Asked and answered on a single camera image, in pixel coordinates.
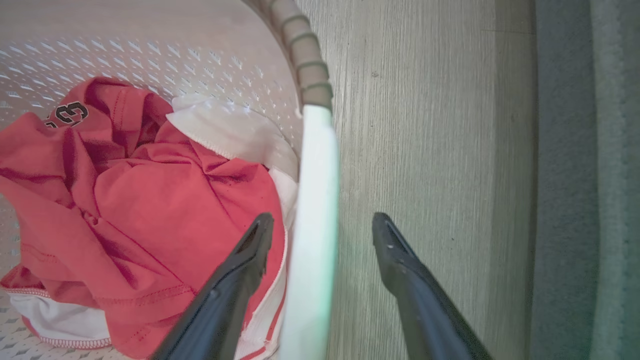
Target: gray wood floor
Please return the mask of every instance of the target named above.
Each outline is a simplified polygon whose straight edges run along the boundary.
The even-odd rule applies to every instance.
[[[329,64],[341,162],[329,359],[406,359],[371,243],[387,212],[496,359],[528,354],[531,0],[298,0]]]

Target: white laundry basket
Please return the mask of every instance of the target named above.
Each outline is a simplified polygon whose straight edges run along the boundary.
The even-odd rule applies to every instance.
[[[300,159],[280,359],[324,359],[337,242],[338,154],[332,89],[317,38],[294,0],[22,0],[0,5],[0,130],[41,119],[93,76],[167,101],[199,93],[280,127]],[[0,275],[19,262],[15,211],[0,196]],[[120,359],[52,348],[0,293],[0,358]]]

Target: perforated basket wall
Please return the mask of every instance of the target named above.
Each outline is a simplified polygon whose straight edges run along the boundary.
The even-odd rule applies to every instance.
[[[199,93],[251,108],[299,156],[300,105],[331,106],[317,39],[293,0],[16,1],[0,27],[0,130],[27,111],[44,119],[76,84],[109,76],[168,101]],[[19,257],[19,223],[0,195],[0,275]],[[40,343],[0,293],[1,359],[121,357]]]

